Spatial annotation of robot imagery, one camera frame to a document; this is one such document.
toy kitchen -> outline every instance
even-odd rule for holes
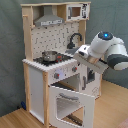
[[[93,128],[102,76],[73,59],[91,2],[22,4],[26,108],[46,128]],[[74,112],[82,110],[79,119]]]

faucet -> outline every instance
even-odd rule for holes
[[[73,44],[73,42],[72,42],[73,37],[74,37],[75,35],[80,36],[80,41],[82,41],[82,35],[81,35],[80,33],[74,33],[74,34],[71,36],[71,38],[70,38],[70,43],[67,45],[67,48],[68,48],[68,49],[73,49],[73,47],[75,47],[75,44]]]

pot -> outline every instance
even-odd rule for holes
[[[42,57],[44,61],[56,61],[57,60],[57,54],[56,51],[44,51],[42,53]]]

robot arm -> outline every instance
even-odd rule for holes
[[[101,60],[105,54],[107,62]],[[99,74],[103,74],[108,67],[114,70],[128,67],[128,55],[123,40],[108,32],[98,33],[91,45],[82,45],[73,58]]]

open oven door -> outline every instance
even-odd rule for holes
[[[95,97],[79,92],[50,86],[49,113],[50,124],[57,128],[93,128]],[[82,123],[64,120],[77,110],[82,111]]]

